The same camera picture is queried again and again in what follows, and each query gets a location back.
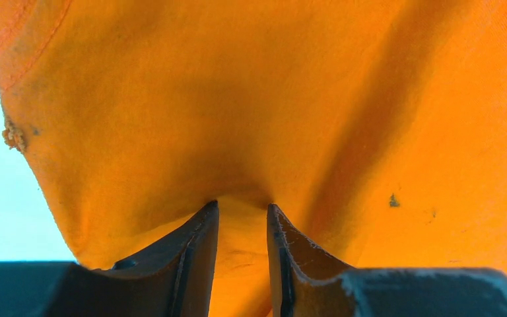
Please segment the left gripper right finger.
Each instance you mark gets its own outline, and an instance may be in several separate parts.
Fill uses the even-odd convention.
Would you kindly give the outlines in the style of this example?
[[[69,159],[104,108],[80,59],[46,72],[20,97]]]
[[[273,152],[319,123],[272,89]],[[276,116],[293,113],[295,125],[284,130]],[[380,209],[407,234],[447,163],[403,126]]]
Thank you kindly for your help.
[[[356,268],[267,209],[274,316],[507,316],[507,276],[487,268]]]

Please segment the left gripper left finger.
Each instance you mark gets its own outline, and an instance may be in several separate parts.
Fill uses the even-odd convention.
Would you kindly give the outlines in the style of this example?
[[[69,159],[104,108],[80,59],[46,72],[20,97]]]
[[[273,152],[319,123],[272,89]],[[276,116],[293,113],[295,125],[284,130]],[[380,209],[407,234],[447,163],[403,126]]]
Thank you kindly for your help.
[[[211,201],[110,269],[0,262],[0,316],[206,316],[219,229]]]

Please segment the orange t-shirt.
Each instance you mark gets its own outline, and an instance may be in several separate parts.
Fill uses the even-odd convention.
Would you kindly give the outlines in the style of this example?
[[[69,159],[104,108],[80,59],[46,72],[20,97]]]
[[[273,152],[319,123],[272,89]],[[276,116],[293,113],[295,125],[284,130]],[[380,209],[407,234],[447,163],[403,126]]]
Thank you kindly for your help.
[[[87,267],[219,202],[211,316],[270,313],[270,203],[351,265],[507,274],[507,1],[0,1],[0,99]]]

